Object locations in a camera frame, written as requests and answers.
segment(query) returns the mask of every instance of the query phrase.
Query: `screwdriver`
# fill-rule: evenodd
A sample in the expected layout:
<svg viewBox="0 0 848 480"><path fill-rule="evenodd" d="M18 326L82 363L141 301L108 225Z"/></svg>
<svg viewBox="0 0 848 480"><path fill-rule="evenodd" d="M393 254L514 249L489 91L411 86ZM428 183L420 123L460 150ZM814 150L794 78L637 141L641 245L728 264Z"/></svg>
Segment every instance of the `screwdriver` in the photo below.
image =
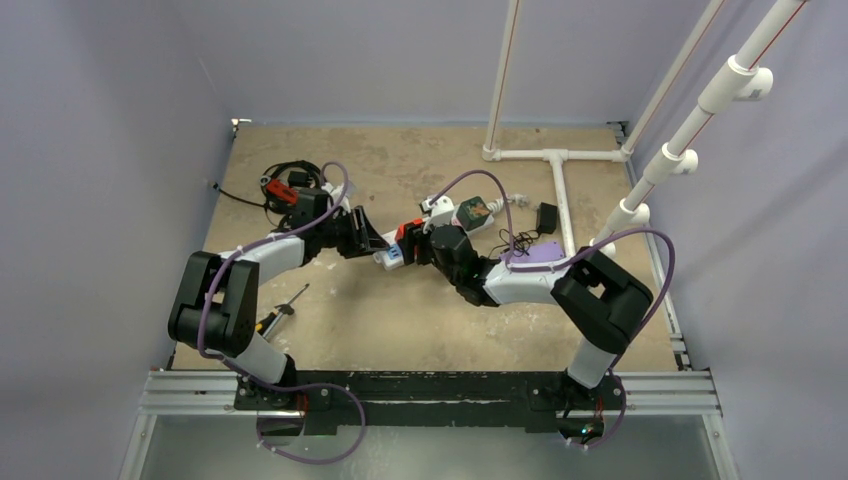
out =
<svg viewBox="0 0 848 480"><path fill-rule="evenodd" d="M284 315L294 315L294 308L292 308L291 305L295 300L297 300L297 297L306 291L307 288L309 288L308 283L298 290L288 302L275 306L275 310L273 312L269 313L267 317L263 318L259 322L256 322L256 331L262 335L262 338L268 338L268 334L271 333L271 330L275 326L277 326L277 323L279 323L280 319L282 319Z"/></svg>

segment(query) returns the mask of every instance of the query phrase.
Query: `wire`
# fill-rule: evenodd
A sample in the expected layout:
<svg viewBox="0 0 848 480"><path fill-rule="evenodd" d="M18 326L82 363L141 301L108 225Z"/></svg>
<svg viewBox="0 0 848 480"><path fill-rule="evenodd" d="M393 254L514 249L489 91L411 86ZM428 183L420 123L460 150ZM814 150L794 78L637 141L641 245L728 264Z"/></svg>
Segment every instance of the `wire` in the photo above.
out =
<svg viewBox="0 0 848 480"><path fill-rule="evenodd" d="M503 185L501 184L500 180L498 180L498 178L495 177L494 174L492 174L491 172L488 172L486 170L471 170L471 171L465 172L465 173L461 174L460 176L458 176L456 179L454 179L452 182L450 182L445 188L442 189L442 191L440 191L438 194L436 194L436 196L433 198L432 201L437 200L439 197L444 195L448 190L453 188L454 185L459 183L462 179L468 177L469 175L473 175L473 174L481 174L481 175L488 176L489 178L491 178L495 182L495 184L498 186L498 189L501 192L501 196L504 200L504 210L506 210L507 231L509 232L509 240L510 240L509 241L509 248L510 248L509 255L507 256L506 259L504 259L504 263L507 265L507 268L510 268L508 261L512 258L512 252L515 249L515 235L513 235L513 233L512 233L512 216L510 215L510 211L509 211L509 202L508 202L508 197L506 195L506 190L504 190ZM627 237L627 236L630 236L630 235L635 235L637 233L650 233L652 235L659 237L663 242L665 242L666 249L668 250L668 266L666 267L665 280L663 281L662 287L660 287L660 292L657 295L657 298L654 300L653 305L651 305L651 308L648 309L647 313L645 313L645 316L642 318L642 321L639 323L639 327L634 332L633 337L635 338L636 335L638 335L639 332L641 332L642 329L645 328L645 326L648 324L648 321L654 316L654 314L657 313L657 310L659 310L660 305L662 305L662 302L665 299L665 296L668 294L668 288L671 285L671 279L674 276L674 266L675 266L675 263L676 263L676 253L675 253L675 250L674 250L674 243L671 241L671 237L669 237L665 233L660 232L659 230L655 230L653 228L649 228L649 227L631 228L629 230L624 230L624 231L618 232L614 235L610 235L609 237L601 240L600 242L598 242L598 243L596 243L596 244L594 244L590 247L587 247L587 248L581 250L580 252L577 253L577 255L575 255L571 258L567 258L562 262L547 263L547 264L541 265L541 266L516 265L516 266L511 267L510 271L526 272L526 273L532 273L532 272L541 273L541 272L554 272L554 271L563 270L565 268L570 267L571 265L574 265L575 263L579 262L580 260L583 260L587 256L599 251L601 248L609 245L610 243L613 243L617 240L620 240L620 239ZM616 419L613 426L610 428L609 432L605 432L604 436L601 437L601 439L599 441L594 442L591 446L584 445L583 447L585 449L595 448L598 445L601 445L604 442L606 442L607 440L609 440L609 438L612 437L613 434L615 434L616 431L618 431L618 428L619 428L619 426L621 425L621 422L624 419L624 412L627 408L627 393L624 391L624 386L621 383L621 379L618 376L616 376L612 371L613 367L615 367L618 364L618 362L621 361L622 355L623 354L619 354L617 357L615 357L615 360L613 360L612 364L610 365L609 369L607 370L607 372L613 377L615 382L618 384L618 388L621 390L621 395L622 395L621 396L621 413L619 414L619 416Z"/></svg>
<svg viewBox="0 0 848 480"><path fill-rule="evenodd" d="M510 209L509 209L509 196L506 194L506 190L504 190L503 184L501 183L501 181L498 180L498 177L496 177L492 172L490 172L488 170L477 169L477 170L469 170L469 171L467 171L463 174L460 174L460 176L453 179L453 181L451 181L449 184L447 184L445 186L445 188L443 188L439 193L436 194L436 196L434 196L432 199L430 199L430 203L431 204L435 203L436 200L440 199L445 193L448 192L448 190L453 188L454 185L456 185L461 180L463 180L464 178L471 176L471 175L485 175L485 176L491 178L492 181L495 182L495 185L498 186L498 190L501 192L501 198L503 199L503 204L504 204L504 211L506 212L506 227L507 227L507 231L509 232L509 251L507 252L506 259L504 259L504 263L507 264L507 266L508 266L509 260L512 258L512 255L513 255L512 251L515 248L515 236L512 234L512 213L510 212Z"/></svg>
<svg viewBox="0 0 848 480"><path fill-rule="evenodd" d="M509 238L504 238L503 235L506 233L509 235L509 231L505 228L502 228L498 231L498 237L501 239L502 244L495 245L492 247L492 250L489 251L489 255L486 257L491 260L492 254L495 253L495 250L498 248L509 247ZM519 253L516 257L523 257L530 253L528 250L539 239L542 235L536 230L527 230L526 232L519 232L518 235L515 236L515 250Z"/></svg>
<svg viewBox="0 0 848 480"><path fill-rule="evenodd" d="M624 384L621 382L621 377L614 374L612 372L612 368L607 370L607 373L610 374L610 376L618 386L618 389L621 391L621 411L618 413L618 418L615 419L615 423L612 424L612 427L610 427L609 431L605 431L604 435L597 442L587 443L583 445L584 450L591 450L593 448L597 448L603 443L609 441L609 439L612 438L613 435L615 435L615 432L618 431L619 427L621 427L621 422L624 421L624 412L627 410L627 392L624 390Z"/></svg>
<svg viewBox="0 0 848 480"><path fill-rule="evenodd" d="M259 444L262 447L266 448L271 453L276 453L277 455L280 455L281 457L285 457L285 458L288 458L289 460L294 460L294 461L299 462L299 463L305 463L307 465L329 465L331 463L336 463L340 460L344 460L345 458L349 457L353 452L356 451L357 448L359 448L359 445L362 443L362 440L365 438L365 431L366 431L366 428L365 428L365 425L366 425L366 423L365 423L365 407L362 406L362 402L360 402L359 399L356 398L356 395L354 395L353 393L351 393L349 390L342 387L341 385L336 385L335 383L310 383L308 385L298 385L296 387L279 387L277 385L272 385L268 382L265 382L264 380L261 380L259 378L253 377L250 373L242 370L241 368L239 368L238 366L234 365L233 363L231 363L227 360L224 360L223 363L230 370L233 370L234 372L243 375L245 377L245 379L250 378L253 381L253 383L256 383L260 387L267 388L268 390L272 390L272 391L279 392L279 393L293 393L293 392L302 392L302 391L305 391L305 390L312 390L312 389L315 389L315 388L327 388L327 389L337 390L339 392L342 392L345 395L347 395L348 398L351 399L351 401L353 401L353 404L356 407L357 412L359 413L359 421L360 421L359 434L356 436L356 440L353 441L353 444L347 450L345 450L344 452L336 455L335 457L330 457L330 458L301 457L300 455L295 455L293 453L289 453L289 452L286 452L285 450L281 450L281 449L276 448L272 445L269 445L265 441L265 438L262 436L262 432L259 428L260 425L257 423L257 425L256 425L256 437L259 439Z"/></svg>
<svg viewBox="0 0 848 480"><path fill-rule="evenodd" d="M339 199L335 203L333 203L333 205L326 212L324 212L324 214L322 214L320 217L316 218L315 220L307 223L306 225L304 225L302 227L295 228L294 230L290 230L288 232L272 233L269 236L267 236L267 237L265 237L261 240L257 240L255 242L252 242L252 243L250 243L250 244L248 244L244 247L239 247L238 249L236 249L235 252L232 253L232 255L230 255L229 257L227 257L226 260L224 260L224 263L221 264L221 267L218 269L218 271L215 273L215 276L212 278L212 283L209 285L209 290L206 293L206 300L203 303L203 310L200 313L200 322L199 322L199 325L198 325L198 328L197 328L197 342L196 342L196 344L197 344L197 352L200 354L201 357L221 360L224 363L224 365L226 365L229 369L231 369L231 370L233 370L237 373L240 373L240 374L244 375L245 377L252 377L252 375L250 375L248 372L245 372L244 370L240 369L238 366L236 366L233 363L225 360L223 355L214 355L214 354L210 354L206 351L206 342L205 342L206 324L209 320L209 312L212 309L212 298L215 295L215 293L218 291L218 285L221 283L221 279L224 277L224 274L226 273L227 269L229 269L230 265L232 265L233 262L235 262L236 259L238 259L240 256L242 256L245 253L253 250L254 248L260 247L262 245L267 245L269 243L276 242L276 241L282 240L284 238L291 237L291 236L297 235L299 233L305 232L305 231L315 227L316 225L320 224L321 222L323 222L324 220L329 218L331 215L333 215L339 208L341 208L342 202L345 199L345 195L347 194L347 190L348 190L348 187L350 185L348 172L347 172L347 169L344 167L344 165L342 165L341 163L332 162L332 161L327 162L327 163L324 164L323 167L321 167L320 173L321 173L322 179L324 178L324 176L325 176L324 172L325 172L327 166L329 166L329 165L334 165L342 171L342 175L344 176L344 183L342 184L342 191L341 191L341 195L339 195ZM335 457L327 458L327 459L314 459L314 458L301 457L301 456L294 455L294 454L291 454L291 453L288 453L288 452L284 452L282 450L277 449L276 447L269 446L264 441L264 439L261 436L261 433L259 432L259 430L257 428L257 435L259 436L260 444L262 444L265 448L267 448L271 452L276 453L276 454L281 455L281 456L284 456L284 457L289 458L291 460L301 462L301 463L306 463L306 464L310 464L310 465L326 465L326 464L334 463L334 462L337 462L339 460L342 460L342 459L348 457L350 454L352 454L359 447L359 444L362 443L362 439L365 437L365 425L366 425L366 423L365 423L365 409L363 408L362 403L359 401L359 399L356 398L356 396L353 393L349 392L347 389L345 389L345 388L343 388L339 385L332 384L332 383L312 383L312 384L309 384L309 385L299 385L299 386L295 386L295 387L278 387L276 385L271 385L270 383L267 383L267 382L265 382L261 379L255 378L255 377L253 377L253 381L255 383L257 383L258 385L262 386L262 387L265 387L269 390L273 390L275 392L280 392L280 393L300 392L300 391L309 390L309 389L312 389L312 388L328 388L328 389L338 390L338 391L341 391L342 393L344 393L345 395L347 395L348 397L350 397L350 399L353 401L354 405L356 406L357 410L359 411L359 419L360 419L362 428L360 429L360 432L359 432L359 435L356 438L356 441L354 441L353 445L349 449L347 449L346 451L342 452L339 455L336 455Z"/></svg>
<svg viewBox="0 0 848 480"><path fill-rule="evenodd" d="M237 202L241 202L241 203L244 203L244 204L247 204L247 205L251 205L253 207L265 208L265 205L263 205L261 203L251 202L250 200L245 200L241 197L237 197L237 196L233 195L232 193L227 192L226 190L221 188L220 185L218 185L218 182L212 182L212 188L214 190L217 190L221 195L223 195L227 198L232 198L233 200L235 200Z"/></svg>
<svg viewBox="0 0 848 480"><path fill-rule="evenodd" d="M260 178L268 178L268 179L277 179L282 175L286 170L291 170L293 168L299 168L306 172L309 176L309 179L312 180L312 186L318 186L321 184L321 170L312 162L308 162L306 160L295 160L293 162L284 162L284 163L275 163L270 167L266 168L262 173L262 177ZM233 195L224 189L221 188L221 185L218 182L212 183L212 188L217 190L227 198L231 198L237 202L244 203L245 205L250 205L252 207L259 207L265 210L265 218L268 219L268 223L273 225L274 227L279 226L280 224L287 223L290 212L289 208L284 203L280 203L280 199L274 195L273 193L268 192L267 183L259 184L259 191L262 192L262 196L265 197L265 203L253 202L239 196ZM277 215L282 215L283 217L279 222L274 223L271 220L271 217L268 216L268 212L276 213Z"/></svg>

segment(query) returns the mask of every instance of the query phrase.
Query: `black mounting base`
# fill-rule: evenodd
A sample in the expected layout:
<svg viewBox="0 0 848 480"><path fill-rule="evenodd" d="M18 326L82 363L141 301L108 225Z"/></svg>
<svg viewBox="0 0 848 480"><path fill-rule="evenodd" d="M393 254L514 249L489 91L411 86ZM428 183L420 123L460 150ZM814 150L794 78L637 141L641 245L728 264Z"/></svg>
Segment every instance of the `black mounting base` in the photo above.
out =
<svg viewBox="0 0 848 480"><path fill-rule="evenodd" d="M605 376L597 388L575 392L563 372L360 372L300 370L298 383L333 383L362 402L368 425L405 427L521 427L528 433L557 432L573 410L621 408L617 384ZM340 425L359 425L350 399L332 389L306 390L305 435L334 435ZM239 380L236 410L296 408L294 395L275 394Z"/></svg>

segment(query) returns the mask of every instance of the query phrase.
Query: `red object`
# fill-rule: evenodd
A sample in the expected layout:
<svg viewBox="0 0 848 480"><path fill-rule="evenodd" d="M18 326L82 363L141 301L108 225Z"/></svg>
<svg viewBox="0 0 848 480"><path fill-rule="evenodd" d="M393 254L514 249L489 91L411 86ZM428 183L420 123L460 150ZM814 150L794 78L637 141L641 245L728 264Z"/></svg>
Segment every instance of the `red object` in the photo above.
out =
<svg viewBox="0 0 848 480"><path fill-rule="evenodd" d="M398 241L400 241L401 238L403 238L403 236L406 234L406 228L407 227L412 227L412 226L415 226L415 225L421 225L422 223L424 223L424 220L421 220L420 218L416 218L415 220L413 220L411 222L404 223L403 225L399 226L398 229L397 229L397 232L395 232L395 242L398 242Z"/></svg>
<svg viewBox="0 0 848 480"><path fill-rule="evenodd" d="M297 192L276 178L268 182L265 190L286 203L291 205L297 203Z"/></svg>

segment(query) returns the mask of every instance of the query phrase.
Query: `black power adapter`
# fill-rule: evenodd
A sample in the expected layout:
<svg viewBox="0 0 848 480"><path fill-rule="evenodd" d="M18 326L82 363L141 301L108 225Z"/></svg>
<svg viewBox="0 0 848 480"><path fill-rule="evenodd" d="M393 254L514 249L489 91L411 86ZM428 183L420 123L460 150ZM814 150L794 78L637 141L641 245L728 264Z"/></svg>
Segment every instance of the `black power adapter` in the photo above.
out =
<svg viewBox="0 0 848 480"><path fill-rule="evenodd" d="M559 216L556 205L542 202L539 204L539 210L536 214L536 232L541 234L556 231L557 217Z"/></svg>

